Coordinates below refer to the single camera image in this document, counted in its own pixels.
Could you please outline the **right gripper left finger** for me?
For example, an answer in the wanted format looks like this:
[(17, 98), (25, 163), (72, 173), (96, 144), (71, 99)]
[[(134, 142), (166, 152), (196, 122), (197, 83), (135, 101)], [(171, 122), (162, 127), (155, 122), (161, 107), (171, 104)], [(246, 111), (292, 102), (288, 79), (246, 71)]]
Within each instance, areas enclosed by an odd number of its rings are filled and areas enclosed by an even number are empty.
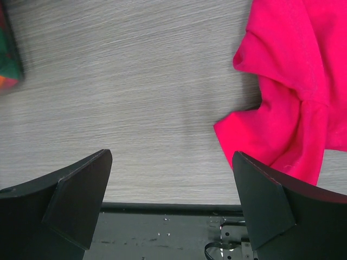
[(112, 167), (102, 149), (72, 165), (1, 190), (1, 259), (83, 259)]

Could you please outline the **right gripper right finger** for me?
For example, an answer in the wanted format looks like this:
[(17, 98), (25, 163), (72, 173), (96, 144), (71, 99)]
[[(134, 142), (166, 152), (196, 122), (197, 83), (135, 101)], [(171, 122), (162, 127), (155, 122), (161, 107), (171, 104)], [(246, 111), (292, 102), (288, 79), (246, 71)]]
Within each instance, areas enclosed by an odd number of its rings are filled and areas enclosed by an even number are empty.
[(233, 172), (259, 259), (346, 259), (346, 196), (235, 152)]

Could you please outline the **pink t shirt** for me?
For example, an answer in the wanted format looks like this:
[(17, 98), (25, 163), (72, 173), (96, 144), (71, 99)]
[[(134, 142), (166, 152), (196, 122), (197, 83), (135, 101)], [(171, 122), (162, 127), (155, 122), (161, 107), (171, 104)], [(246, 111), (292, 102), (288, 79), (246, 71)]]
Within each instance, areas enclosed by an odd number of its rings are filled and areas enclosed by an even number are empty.
[(346, 151), (346, 1), (254, 1), (236, 70), (258, 77), (258, 109), (214, 130), (235, 152), (316, 185), (325, 150)]

